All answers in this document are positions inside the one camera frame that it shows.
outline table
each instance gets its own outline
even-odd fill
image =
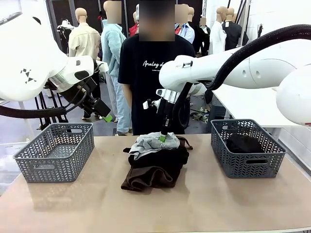
[[[229,179],[210,135],[186,135],[194,150],[173,189],[136,193],[120,186],[130,168],[122,149],[136,137],[95,137],[73,183],[19,176],[0,198],[2,233],[172,233],[311,227],[311,182],[284,159],[275,179]]]
[[[213,91],[226,108],[225,119],[252,119],[264,128],[273,128],[272,136],[278,139],[281,128],[301,127],[289,121],[276,105],[276,91],[272,88],[242,89],[221,85]]]

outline black pants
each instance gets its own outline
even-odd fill
[[[99,72],[96,72],[92,75],[92,79],[94,80],[94,82],[96,83],[96,88],[91,92],[93,98],[101,98],[101,87],[99,86]],[[86,112],[84,112],[84,117],[88,118],[90,117],[89,114],[87,114]]]

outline empty basket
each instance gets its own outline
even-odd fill
[[[229,178],[273,178],[277,175],[286,150],[255,121],[213,120],[211,145]],[[238,133],[255,138],[265,153],[231,153],[227,139]]]
[[[73,182],[93,149],[93,124],[51,124],[14,158],[28,183]]]

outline brown cloth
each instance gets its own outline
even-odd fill
[[[183,165],[187,164],[189,153],[185,147],[188,141],[183,137],[178,137],[180,146],[177,149],[162,149],[155,153],[140,157],[134,160],[134,155],[130,155],[128,161],[131,169],[128,172],[121,189],[142,192],[147,187],[172,188]]]

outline pants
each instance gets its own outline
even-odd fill
[[[129,132],[131,125],[131,110],[124,96],[122,84],[118,83],[118,77],[111,76],[111,80],[116,92],[118,124],[117,131],[120,133]]]
[[[111,76],[109,74],[106,74],[106,82],[107,82],[108,94],[109,94],[109,98],[111,102],[111,108],[112,108],[113,115],[115,115],[115,117],[118,117],[117,96],[116,96],[116,92],[113,86]]]
[[[99,72],[93,74],[92,79],[96,83],[95,89],[92,91],[92,96],[96,98],[101,98],[101,87],[99,86]],[[84,112],[84,117],[90,117],[86,112]]]

